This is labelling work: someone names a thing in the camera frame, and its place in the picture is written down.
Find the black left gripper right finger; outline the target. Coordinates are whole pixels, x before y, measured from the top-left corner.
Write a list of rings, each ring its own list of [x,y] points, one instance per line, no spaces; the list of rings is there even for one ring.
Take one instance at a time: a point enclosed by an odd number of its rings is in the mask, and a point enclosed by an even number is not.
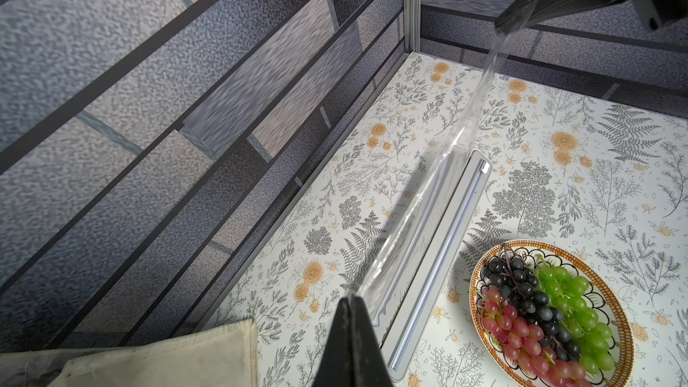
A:
[[[362,297],[354,296],[350,299],[350,321],[352,385],[392,387],[392,380]]]

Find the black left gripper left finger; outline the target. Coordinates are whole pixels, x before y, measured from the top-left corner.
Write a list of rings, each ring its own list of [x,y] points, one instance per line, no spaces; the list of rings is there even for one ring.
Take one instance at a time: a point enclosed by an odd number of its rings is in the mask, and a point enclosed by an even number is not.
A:
[[[351,309],[351,297],[338,302],[313,387],[354,385]]]

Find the cream plastic wrap dispenser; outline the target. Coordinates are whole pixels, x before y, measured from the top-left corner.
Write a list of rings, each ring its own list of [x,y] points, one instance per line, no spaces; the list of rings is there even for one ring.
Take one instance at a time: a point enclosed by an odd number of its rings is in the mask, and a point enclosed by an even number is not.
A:
[[[387,321],[386,333],[373,326],[394,383],[403,379],[410,366],[491,171],[490,160],[473,150],[465,175],[456,187],[426,253],[416,254],[417,273],[410,277],[408,294],[401,301],[396,317]]]

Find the clear plastic wrap sheet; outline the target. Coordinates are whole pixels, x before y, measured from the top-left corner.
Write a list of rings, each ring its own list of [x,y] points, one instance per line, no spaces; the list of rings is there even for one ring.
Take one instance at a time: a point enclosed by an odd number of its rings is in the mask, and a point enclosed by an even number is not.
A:
[[[387,321],[396,317],[401,301],[408,294],[410,277],[417,273],[416,254],[426,253],[465,175],[485,97],[495,73],[511,53],[518,32],[517,29],[496,32],[478,86],[443,136],[441,150],[434,161],[413,176],[412,181],[419,188],[357,286],[357,295],[365,301],[372,325],[383,333],[388,330]]]

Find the cream canvas tote bag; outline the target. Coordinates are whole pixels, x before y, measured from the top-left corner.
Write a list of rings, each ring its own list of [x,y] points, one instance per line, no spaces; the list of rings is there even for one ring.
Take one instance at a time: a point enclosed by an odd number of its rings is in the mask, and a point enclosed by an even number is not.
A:
[[[1,355],[3,386],[256,386],[252,319],[138,347]]]

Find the red grape bunch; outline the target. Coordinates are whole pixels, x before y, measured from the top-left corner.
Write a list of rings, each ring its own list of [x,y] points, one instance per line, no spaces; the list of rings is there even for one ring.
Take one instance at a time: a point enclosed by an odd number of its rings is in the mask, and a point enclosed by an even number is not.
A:
[[[515,306],[496,288],[478,291],[478,319],[483,330],[494,340],[506,360],[516,363],[526,376],[535,376],[550,386],[589,386],[582,365],[555,357],[554,351],[539,341],[544,331],[527,324]]]

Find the black grape bunch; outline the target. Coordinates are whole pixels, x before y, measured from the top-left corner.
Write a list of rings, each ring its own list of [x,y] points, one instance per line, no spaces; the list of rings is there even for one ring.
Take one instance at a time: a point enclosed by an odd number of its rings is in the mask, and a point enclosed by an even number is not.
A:
[[[534,271],[535,264],[530,263],[526,256],[506,249],[484,261],[478,277],[485,283],[484,288],[499,290],[527,324],[539,326],[536,312],[540,305],[548,302],[548,298],[544,293],[537,292],[539,281]]]

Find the green grape bunch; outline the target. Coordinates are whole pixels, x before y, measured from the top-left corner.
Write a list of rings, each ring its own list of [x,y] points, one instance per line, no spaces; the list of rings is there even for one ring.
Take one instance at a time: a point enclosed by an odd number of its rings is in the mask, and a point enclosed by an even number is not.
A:
[[[610,354],[613,333],[583,298],[591,283],[543,258],[537,260],[534,275],[539,281],[537,292],[548,298],[536,312],[536,322],[544,331],[540,344],[552,349],[558,359],[581,364],[593,376],[615,369],[616,360]]]

